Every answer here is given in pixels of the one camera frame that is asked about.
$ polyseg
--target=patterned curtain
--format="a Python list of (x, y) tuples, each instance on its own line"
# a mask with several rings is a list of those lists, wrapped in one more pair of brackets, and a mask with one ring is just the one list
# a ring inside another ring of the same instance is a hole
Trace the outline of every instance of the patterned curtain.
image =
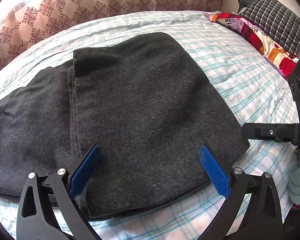
[(154, 10), (219, 10), (222, 0), (25, 0), (0, 19), (0, 70), (16, 56), (71, 26)]

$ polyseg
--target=dark gray blanket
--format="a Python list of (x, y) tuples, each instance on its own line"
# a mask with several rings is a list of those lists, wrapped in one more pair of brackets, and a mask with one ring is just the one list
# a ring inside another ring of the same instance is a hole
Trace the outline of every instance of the dark gray blanket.
[(74, 51), (0, 101), (0, 193), (29, 172), (68, 167), (91, 146), (101, 162), (77, 199), (89, 220), (129, 215), (205, 185), (203, 144), (228, 164), (249, 147), (222, 97), (164, 33)]

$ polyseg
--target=plaid bed sheet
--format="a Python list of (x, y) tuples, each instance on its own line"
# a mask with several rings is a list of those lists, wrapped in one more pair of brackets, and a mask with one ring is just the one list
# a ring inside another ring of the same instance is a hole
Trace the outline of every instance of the plaid bed sheet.
[[(112, 46), (152, 32), (167, 33), (180, 43), (205, 72), (241, 125), (245, 122), (298, 122), (287, 81), (244, 38), (210, 22), (198, 11), (139, 12), (90, 21), (62, 31), (35, 44), (0, 71), (0, 99), (26, 86), (40, 70), (73, 58), (74, 49)], [(250, 144), (235, 166), (254, 175), (264, 171), (272, 173), (284, 220), (292, 206), (287, 184), (294, 147), (290, 143), (258, 140), (250, 140)], [(246, 195), (229, 233), (237, 230), (249, 197)], [(90, 224), (107, 240), (191, 240), (206, 229), (223, 201), (224, 197), (209, 185), (164, 208)], [(0, 221), (14, 238), (17, 209), (17, 203), (0, 197)], [(62, 230), (71, 233), (61, 212), (58, 209), (54, 212)]]

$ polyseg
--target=bed sheet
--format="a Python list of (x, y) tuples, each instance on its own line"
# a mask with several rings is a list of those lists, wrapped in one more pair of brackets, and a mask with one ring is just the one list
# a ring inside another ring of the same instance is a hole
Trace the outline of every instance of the bed sheet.
[[(0, 71), (0, 99), (26, 86), (42, 69), (73, 58), (73, 50), (105, 47), (136, 35), (164, 32), (172, 36), (202, 68), (226, 101), (239, 123), (298, 122), (298, 113), (287, 81), (239, 34), (211, 23), (202, 12), (139, 12), (76, 25), (47, 38), (15, 58)], [(282, 219), (292, 203), (287, 192), (290, 143), (250, 140), (247, 153), (237, 161), (248, 174), (273, 174), (278, 189)], [(234, 232), (247, 208), (246, 195), (229, 233)], [(213, 185), (164, 207), (122, 219), (91, 222), (103, 239), (196, 239), (218, 212), (224, 197)], [(0, 197), (0, 221), (16, 237), (18, 204)], [(58, 209), (57, 220), (69, 229)]]

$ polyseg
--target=checkered pillow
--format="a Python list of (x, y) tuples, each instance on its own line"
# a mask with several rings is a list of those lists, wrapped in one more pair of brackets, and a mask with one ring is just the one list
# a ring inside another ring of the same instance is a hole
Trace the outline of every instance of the checkered pillow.
[(240, 15), (262, 29), (287, 52), (300, 46), (300, 18), (277, 0), (254, 0)]

